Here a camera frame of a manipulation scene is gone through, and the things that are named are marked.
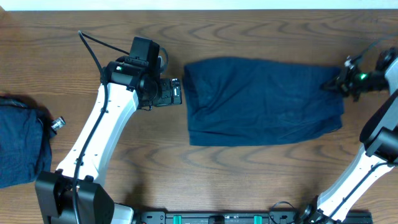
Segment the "dark blue shorts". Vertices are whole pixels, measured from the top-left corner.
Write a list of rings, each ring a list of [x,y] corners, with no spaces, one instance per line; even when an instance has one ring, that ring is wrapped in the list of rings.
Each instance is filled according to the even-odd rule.
[[[342,126],[341,95],[321,85],[338,67],[219,57],[186,64],[183,87],[194,146],[268,146]]]

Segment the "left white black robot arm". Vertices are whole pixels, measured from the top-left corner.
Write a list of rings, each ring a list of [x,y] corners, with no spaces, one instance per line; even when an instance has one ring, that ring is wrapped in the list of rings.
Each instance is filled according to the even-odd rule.
[[[161,78],[161,57],[145,62],[127,56],[103,68],[91,114],[55,172],[41,172],[35,191],[44,223],[134,223],[134,209],[114,202],[104,189],[109,161],[134,112],[179,105],[178,78]]]

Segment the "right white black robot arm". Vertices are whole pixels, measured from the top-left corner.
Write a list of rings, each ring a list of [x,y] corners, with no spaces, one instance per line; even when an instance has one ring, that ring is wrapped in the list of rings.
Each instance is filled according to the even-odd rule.
[[[375,69],[368,73],[359,69],[363,55],[348,57],[340,74],[322,89],[352,96],[354,101],[362,93],[387,90],[389,98],[362,129],[354,160],[297,223],[372,223],[369,212],[353,212],[351,207],[378,178],[397,167],[397,48],[381,52]]]

